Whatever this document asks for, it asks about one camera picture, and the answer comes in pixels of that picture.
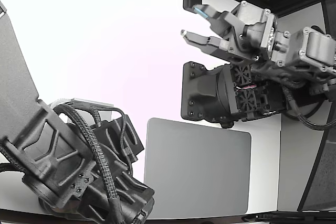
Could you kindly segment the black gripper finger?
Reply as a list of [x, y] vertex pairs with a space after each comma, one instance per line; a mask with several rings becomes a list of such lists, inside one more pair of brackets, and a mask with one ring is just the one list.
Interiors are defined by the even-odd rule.
[[193, 11], [211, 24], [215, 24], [216, 22], [233, 24], [231, 12], [219, 12], [210, 5], [196, 4], [193, 6]]

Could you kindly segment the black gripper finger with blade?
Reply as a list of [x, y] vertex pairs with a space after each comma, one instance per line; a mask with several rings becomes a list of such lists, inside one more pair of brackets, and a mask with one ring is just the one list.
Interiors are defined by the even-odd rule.
[[214, 36], [201, 36], [184, 29], [181, 30], [181, 36], [188, 45], [196, 47], [201, 51], [228, 50], [228, 41]]

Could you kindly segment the gray gripper body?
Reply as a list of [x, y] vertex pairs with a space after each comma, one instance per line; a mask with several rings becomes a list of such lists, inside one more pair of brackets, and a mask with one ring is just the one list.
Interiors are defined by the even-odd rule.
[[247, 1], [242, 1], [230, 12], [233, 24], [216, 22], [210, 26], [220, 39], [228, 41], [228, 50], [217, 49], [211, 52], [211, 56], [233, 64], [270, 60], [276, 27], [275, 15], [269, 9]]

